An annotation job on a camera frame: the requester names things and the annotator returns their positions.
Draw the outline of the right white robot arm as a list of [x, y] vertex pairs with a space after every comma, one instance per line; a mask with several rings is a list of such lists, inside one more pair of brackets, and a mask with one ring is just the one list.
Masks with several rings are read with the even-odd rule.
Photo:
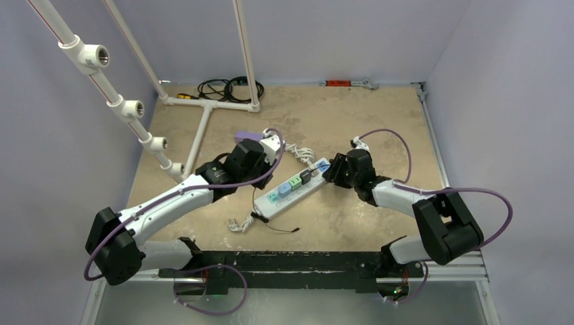
[[418, 235], [404, 236], [381, 248], [380, 266], [395, 276], [410, 262], [434, 261], [446, 265], [484, 242], [482, 229], [452, 190], [425, 193], [376, 173], [367, 150], [338, 153], [323, 177], [328, 183], [355, 190], [358, 198], [374, 207], [413, 217]]

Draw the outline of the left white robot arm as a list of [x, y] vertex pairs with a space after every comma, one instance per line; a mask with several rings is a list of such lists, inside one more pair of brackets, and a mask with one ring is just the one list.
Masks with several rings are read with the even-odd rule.
[[104, 278], [111, 286], [126, 282], [150, 261], [151, 255], [144, 250], [148, 239], [240, 187], [263, 189], [278, 167], [284, 147], [277, 135], [259, 141], [243, 139], [230, 153], [200, 165], [181, 183], [147, 202], [117, 213], [110, 207], [98, 211], [85, 244], [89, 254], [85, 279]]

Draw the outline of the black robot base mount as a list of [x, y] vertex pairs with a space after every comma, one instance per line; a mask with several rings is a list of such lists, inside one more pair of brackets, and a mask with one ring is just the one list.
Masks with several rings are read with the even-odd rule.
[[390, 269], [380, 264], [381, 251], [202, 251], [185, 239], [193, 257], [182, 269], [161, 269], [160, 278], [199, 284], [208, 295], [231, 289], [320, 289], [381, 293], [404, 298], [410, 280], [421, 280], [420, 262]]

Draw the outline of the white power strip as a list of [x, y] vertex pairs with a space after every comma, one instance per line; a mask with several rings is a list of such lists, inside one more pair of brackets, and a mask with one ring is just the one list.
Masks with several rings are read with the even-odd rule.
[[264, 195], [256, 198], [255, 206], [257, 212], [268, 219], [273, 219], [281, 212], [314, 193], [326, 184], [322, 174], [328, 169], [329, 165], [330, 162], [326, 158], [321, 158], [311, 168], [307, 168], [312, 171], [313, 175], [309, 183], [301, 184], [299, 174], [305, 170], [303, 169]]

